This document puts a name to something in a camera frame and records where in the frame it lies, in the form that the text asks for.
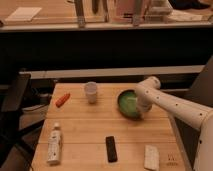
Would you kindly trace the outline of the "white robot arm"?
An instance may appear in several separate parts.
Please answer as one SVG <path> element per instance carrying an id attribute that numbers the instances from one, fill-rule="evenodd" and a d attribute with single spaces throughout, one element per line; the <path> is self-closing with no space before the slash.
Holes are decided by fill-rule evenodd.
<path id="1" fill-rule="evenodd" d="M 141 114 L 158 105 L 200 132 L 194 171 L 213 171 L 213 108 L 160 90 L 160 80 L 151 76 L 135 86 L 136 107 Z"/>

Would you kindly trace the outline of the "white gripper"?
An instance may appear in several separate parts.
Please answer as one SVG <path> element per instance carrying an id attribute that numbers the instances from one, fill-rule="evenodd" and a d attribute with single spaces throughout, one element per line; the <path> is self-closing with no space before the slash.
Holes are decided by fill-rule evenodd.
<path id="1" fill-rule="evenodd" d="M 151 110 L 152 103 L 145 99 L 137 98 L 136 108 L 140 113 L 141 117 L 144 118 L 145 114 Z"/>

